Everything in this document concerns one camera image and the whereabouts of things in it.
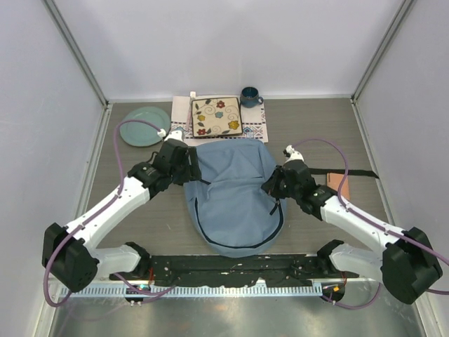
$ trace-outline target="dark blue mug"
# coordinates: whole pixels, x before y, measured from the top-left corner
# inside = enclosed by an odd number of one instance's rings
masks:
[[[259,96],[259,91],[252,86],[247,86],[241,91],[240,103],[244,107],[255,107],[256,105],[262,104],[264,98]]]

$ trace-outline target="light blue backpack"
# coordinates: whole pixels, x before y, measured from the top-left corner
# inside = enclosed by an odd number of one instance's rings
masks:
[[[287,203],[261,186],[276,162],[259,140],[223,140],[196,148],[202,181],[184,184],[196,229],[223,256],[262,253],[279,235]]]

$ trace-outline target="table surface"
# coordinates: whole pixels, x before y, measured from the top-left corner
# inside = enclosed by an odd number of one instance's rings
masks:
[[[348,282],[343,303],[367,303],[375,282]],[[385,289],[363,310],[344,310],[317,297],[162,298],[116,310],[122,298],[72,298],[55,313],[49,337],[424,337],[416,305]],[[73,319],[67,316],[80,317]],[[95,319],[94,322],[82,318]]]
[[[98,203],[119,184],[119,172],[114,154],[114,127],[132,110],[157,106],[171,113],[171,102],[114,104],[105,141],[95,174],[89,207]],[[267,147],[278,163],[283,163],[282,151],[291,143],[305,138],[325,138],[337,143],[345,152],[351,169],[371,169],[360,131],[349,99],[266,100],[265,110],[269,142]],[[151,147],[131,147],[119,139],[123,167],[148,160],[161,143]],[[329,145],[309,142],[300,148],[309,167],[343,169],[341,156]],[[324,184],[324,176],[316,176]],[[386,221],[377,184],[373,178],[350,177],[351,202]],[[333,239],[363,247],[349,233],[303,213],[293,200],[288,200],[287,219],[282,233],[267,253],[314,253]],[[151,254],[213,254],[194,229],[187,211],[182,187],[171,185],[167,191],[135,210],[117,225],[101,242],[100,248],[136,242]]]

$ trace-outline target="square plate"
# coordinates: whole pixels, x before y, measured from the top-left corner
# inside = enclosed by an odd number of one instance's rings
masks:
[[[243,133],[237,97],[206,98],[192,101],[194,138],[238,136]]]

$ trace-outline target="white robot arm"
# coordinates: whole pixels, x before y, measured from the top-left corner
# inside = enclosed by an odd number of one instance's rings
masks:
[[[47,266],[50,256],[68,233],[98,213],[67,242],[52,265],[51,273],[72,292],[82,290],[95,278],[108,277],[115,272],[141,278],[148,271],[149,264],[149,254],[142,247],[128,242],[119,248],[97,249],[98,244],[129,213],[166,190],[171,183],[181,185],[200,178],[195,147],[189,147],[182,141],[182,131],[170,133],[151,164],[139,163],[128,172],[120,195],[118,187],[66,226],[53,223],[47,228],[43,242],[43,266]],[[115,202],[105,208],[115,196]]]
[[[370,248],[367,251],[338,240],[329,242],[317,255],[331,270],[354,272],[382,282],[393,296],[407,304],[413,303],[442,276],[435,257],[389,234],[405,235],[431,248],[423,231],[417,228],[405,231],[376,219],[347,200],[342,199],[342,204],[336,191],[315,183],[298,151],[288,146],[284,154],[287,156],[285,164],[276,167],[262,189],[277,199],[293,198],[305,213],[338,226]],[[200,179],[195,148],[183,143],[181,131],[172,132],[152,163],[139,163],[128,172],[120,195],[116,188],[80,218],[64,227],[56,223],[48,227],[43,243],[43,266],[47,266],[50,256],[68,233],[100,212],[67,242],[51,266],[51,273],[72,292],[84,289],[95,278],[108,277],[115,272],[126,278],[141,279],[150,264],[150,256],[142,247],[128,242],[119,248],[98,249],[98,244],[129,213],[166,190],[171,183],[181,185]],[[101,211],[116,195],[116,201]]]
[[[431,248],[423,231],[389,225],[343,197],[339,199],[336,191],[315,183],[303,156],[291,145],[284,154],[285,164],[276,167],[262,189],[277,199],[293,198],[305,213],[336,225],[371,249],[357,249],[333,240],[317,253],[330,269],[382,282],[394,297],[407,304],[413,303],[442,276],[436,257],[398,238],[406,236]]]

